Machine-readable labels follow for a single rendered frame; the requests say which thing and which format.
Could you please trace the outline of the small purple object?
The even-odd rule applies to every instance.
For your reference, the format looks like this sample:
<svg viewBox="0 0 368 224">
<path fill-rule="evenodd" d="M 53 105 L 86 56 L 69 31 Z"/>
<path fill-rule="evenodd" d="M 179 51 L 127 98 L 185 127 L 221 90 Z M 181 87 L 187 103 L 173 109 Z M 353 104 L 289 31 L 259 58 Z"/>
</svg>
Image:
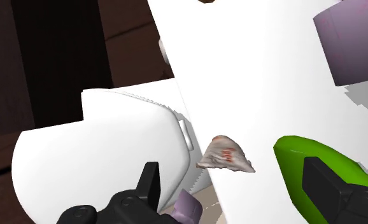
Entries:
<svg viewBox="0 0 368 224">
<path fill-rule="evenodd" d="M 203 208 L 201 203 L 182 189 L 174 203 L 171 216 L 181 224 L 199 224 Z"/>
</svg>

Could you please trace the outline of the white table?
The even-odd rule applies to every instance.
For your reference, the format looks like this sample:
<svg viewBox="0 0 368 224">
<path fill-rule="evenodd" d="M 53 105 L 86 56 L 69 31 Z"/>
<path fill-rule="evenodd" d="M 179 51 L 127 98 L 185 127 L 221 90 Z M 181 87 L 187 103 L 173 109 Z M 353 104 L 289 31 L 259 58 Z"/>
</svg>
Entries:
<svg viewBox="0 0 368 224">
<path fill-rule="evenodd" d="M 368 81 L 336 86 L 313 18 L 342 0 L 148 0 L 197 141 L 234 140 L 254 173 L 210 169 L 227 224 L 309 224 L 274 145 L 312 139 L 368 173 Z"/>
</svg>

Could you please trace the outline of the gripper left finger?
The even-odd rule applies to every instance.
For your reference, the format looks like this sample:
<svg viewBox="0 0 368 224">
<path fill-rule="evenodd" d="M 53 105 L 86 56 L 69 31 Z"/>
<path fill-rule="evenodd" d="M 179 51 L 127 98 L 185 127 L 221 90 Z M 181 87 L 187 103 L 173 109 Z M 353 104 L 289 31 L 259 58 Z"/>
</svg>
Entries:
<svg viewBox="0 0 368 224">
<path fill-rule="evenodd" d="M 147 162 L 136 189 L 114 194 L 99 212 L 90 205 L 71 207 L 56 224 L 180 224 L 172 216 L 157 212 L 159 199 L 159 163 Z"/>
</svg>

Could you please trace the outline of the green rounded bottle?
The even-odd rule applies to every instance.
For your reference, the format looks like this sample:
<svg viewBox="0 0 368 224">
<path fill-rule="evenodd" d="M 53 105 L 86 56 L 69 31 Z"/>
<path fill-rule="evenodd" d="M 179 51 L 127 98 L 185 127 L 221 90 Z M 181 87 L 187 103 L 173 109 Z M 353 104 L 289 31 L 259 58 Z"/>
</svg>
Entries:
<svg viewBox="0 0 368 224">
<path fill-rule="evenodd" d="M 276 141 L 273 149 L 292 203 L 309 224 L 328 222 L 302 189 L 306 157 L 318 157 L 346 183 L 368 186 L 368 173 L 359 163 L 318 141 L 283 136 Z"/>
</svg>

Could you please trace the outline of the white toilet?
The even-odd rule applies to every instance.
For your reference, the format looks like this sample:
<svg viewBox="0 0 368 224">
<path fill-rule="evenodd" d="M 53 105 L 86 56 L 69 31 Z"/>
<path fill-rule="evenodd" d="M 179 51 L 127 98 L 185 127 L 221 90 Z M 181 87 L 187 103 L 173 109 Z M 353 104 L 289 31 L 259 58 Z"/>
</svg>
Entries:
<svg viewBox="0 0 368 224">
<path fill-rule="evenodd" d="M 105 208 L 147 162 L 159 163 L 159 210 L 211 185 L 195 166 L 202 154 L 174 79 L 84 90 L 81 104 L 82 121 L 24 131 L 15 145 L 14 190 L 35 224 L 56 224 L 76 205 Z"/>
</svg>

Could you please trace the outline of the grey crumpled wrapper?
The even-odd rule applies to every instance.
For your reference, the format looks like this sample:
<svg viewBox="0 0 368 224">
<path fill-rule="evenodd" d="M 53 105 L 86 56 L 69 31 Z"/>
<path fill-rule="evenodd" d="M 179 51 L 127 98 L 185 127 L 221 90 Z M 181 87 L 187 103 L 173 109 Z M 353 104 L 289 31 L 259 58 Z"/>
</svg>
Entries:
<svg viewBox="0 0 368 224">
<path fill-rule="evenodd" d="M 225 135 L 215 136 L 212 139 L 201 160 L 196 163 L 196 167 L 229 169 L 234 172 L 255 172 L 240 145 Z"/>
</svg>

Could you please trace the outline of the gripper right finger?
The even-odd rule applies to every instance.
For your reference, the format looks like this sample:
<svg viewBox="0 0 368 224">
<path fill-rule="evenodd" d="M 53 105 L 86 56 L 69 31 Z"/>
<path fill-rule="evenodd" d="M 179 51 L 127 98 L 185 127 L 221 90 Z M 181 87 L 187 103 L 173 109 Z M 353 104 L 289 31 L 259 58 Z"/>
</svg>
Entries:
<svg viewBox="0 0 368 224">
<path fill-rule="evenodd" d="M 346 183 L 318 157 L 306 157 L 302 189 L 328 224 L 368 224 L 368 186 Z"/>
</svg>

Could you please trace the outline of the purple robot stand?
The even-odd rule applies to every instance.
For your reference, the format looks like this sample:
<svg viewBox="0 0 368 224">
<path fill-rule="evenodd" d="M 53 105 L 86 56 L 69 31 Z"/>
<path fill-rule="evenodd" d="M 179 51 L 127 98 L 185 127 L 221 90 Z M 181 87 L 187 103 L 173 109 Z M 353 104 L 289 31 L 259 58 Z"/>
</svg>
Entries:
<svg viewBox="0 0 368 224">
<path fill-rule="evenodd" d="M 342 0 L 313 22 L 335 85 L 368 81 L 368 0 Z"/>
</svg>

